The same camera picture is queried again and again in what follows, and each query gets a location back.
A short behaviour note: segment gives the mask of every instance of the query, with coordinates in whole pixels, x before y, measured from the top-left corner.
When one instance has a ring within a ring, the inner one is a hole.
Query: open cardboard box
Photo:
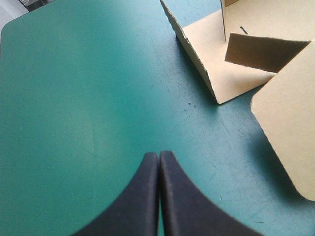
[[[315,1],[222,0],[184,28],[160,1],[219,104],[274,77],[252,112],[296,189],[315,201]]]

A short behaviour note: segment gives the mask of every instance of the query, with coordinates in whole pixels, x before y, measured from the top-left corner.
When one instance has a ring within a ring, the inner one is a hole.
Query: dark gray curved piece
[[[206,198],[171,151],[160,154],[160,194],[165,236],[260,236]]]
[[[146,153],[114,203],[74,236],[156,236],[158,231],[158,156]]]

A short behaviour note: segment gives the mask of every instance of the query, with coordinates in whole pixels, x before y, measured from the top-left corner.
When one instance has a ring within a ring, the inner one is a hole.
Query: green table
[[[56,0],[9,23],[0,56],[0,235],[69,235],[147,151],[173,150],[218,206],[267,236],[315,235],[250,112],[217,105],[158,0]],[[184,26],[219,0],[168,0]],[[159,235],[163,235],[160,223]]]

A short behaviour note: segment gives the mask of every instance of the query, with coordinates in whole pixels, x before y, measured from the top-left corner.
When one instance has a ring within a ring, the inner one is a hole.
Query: black mark
[[[242,30],[245,34],[248,34],[248,33],[246,32],[246,30],[243,28],[243,26],[241,26],[240,28],[241,28],[241,30]]]

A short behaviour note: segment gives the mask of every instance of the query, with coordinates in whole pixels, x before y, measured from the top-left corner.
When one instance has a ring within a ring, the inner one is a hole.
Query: scratch
[[[180,122],[178,122],[178,123],[174,126],[174,128],[173,128],[173,130],[172,130],[172,133],[174,132],[174,130],[177,128],[177,126],[178,126],[179,124],[183,123],[185,120],[187,120],[187,119],[189,119],[189,118],[190,118],[190,116],[188,116],[188,117],[186,117],[185,119],[183,119],[183,120],[181,120]]]
[[[230,132],[228,131],[228,129],[226,128],[226,126],[224,125],[223,121],[220,119],[222,125],[224,126],[224,128],[226,129],[226,131],[228,132],[228,134],[230,135]]]

